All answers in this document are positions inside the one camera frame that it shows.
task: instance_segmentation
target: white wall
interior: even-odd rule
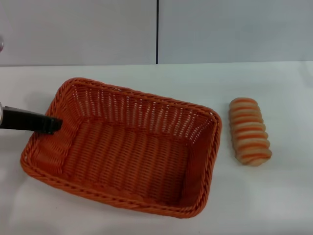
[[[155,0],[0,3],[0,66],[155,63]]]
[[[160,0],[159,62],[313,60],[313,0]]]

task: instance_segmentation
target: white tabletop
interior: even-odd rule
[[[31,133],[0,130],[1,234],[313,234],[313,62],[0,68],[0,101],[44,113],[76,76],[214,109],[223,130],[209,201],[198,216],[176,219],[68,194],[22,171]],[[259,102],[269,134],[273,156],[257,168],[238,164],[231,149],[228,104],[239,96]]]

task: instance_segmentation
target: basket rim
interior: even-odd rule
[[[112,90],[113,93],[124,93],[125,95],[136,97],[139,99],[148,99],[153,100],[154,102],[164,102],[166,105],[174,105],[178,108],[187,108],[192,109],[197,112],[199,112],[202,115],[205,115],[206,117],[212,117],[213,121],[215,122],[214,130],[212,133],[212,141],[208,147],[207,152],[207,159],[205,162],[205,166],[203,167],[203,173],[202,175],[202,181],[201,181],[201,191],[197,197],[197,200],[195,202],[195,205],[191,205],[188,207],[174,207],[174,206],[164,206],[157,203],[147,203],[143,201],[138,201],[134,199],[129,199],[125,197],[120,196],[113,196],[112,194],[105,193],[105,192],[99,192],[95,189],[87,188],[82,185],[78,185],[75,183],[72,183],[71,181],[67,181],[65,179],[59,178],[57,176],[51,175],[40,168],[37,168],[32,165],[30,159],[33,154],[33,150],[37,147],[39,144],[38,137],[40,134],[34,133],[31,138],[29,139],[29,142],[27,143],[24,151],[21,155],[21,166],[23,170],[30,175],[31,177],[34,177],[35,179],[38,179],[54,188],[62,189],[64,191],[73,193],[75,195],[83,196],[83,193],[88,194],[88,199],[93,198],[96,201],[101,201],[101,198],[112,198],[114,197],[114,200],[118,200],[120,203],[125,204],[131,204],[133,205],[132,210],[135,211],[141,211],[141,212],[151,212],[151,209],[154,209],[154,212],[157,214],[162,215],[168,215],[173,216],[177,218],[189,218],[197,215],[200,213],[204,207],[201,205],[203,203],[206,203],[208,199],[208,194],[210,191],[210,183],[212,180],[212,171],[213,166],[217,157],[217,151],[219,149],[220,145],[220,135],[221,135],[221,128],[222,128],[222,121],[220,116],[213,111],[210,108],[207,108],[205,106],[192,104],[188,102],[183,102],[179,100],[175,100],[172,98],[162,97],[155,94],[147,94],[139,91],[135,91],[129,88],[114,86],[114,85],[107,85],[102,82],[93,81],[86,78],[72,78],[68,81],[66,81],[57,91],[55,98],[53,99],[48,111],[47,115],[52,115],[54,111],[57,108],[57,105],[59,103],[62,103],[64,100],[64,93],[67,93],[70,91],[73,85],[84,85],[84,86],[91,86],[94,88],[101,88],[105,90]]]

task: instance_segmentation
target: wicker basket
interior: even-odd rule
[[[189,218],[208,199],[222,122],[211,109],[100,82],[65,82],[34,133],[24,171],[50,186],[114,207]]]

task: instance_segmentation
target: bread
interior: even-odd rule
[[[231,101],[229,122],[238,161],[244,165],[259,166],[271,158],[266,127],[254,99],[242,97]]]

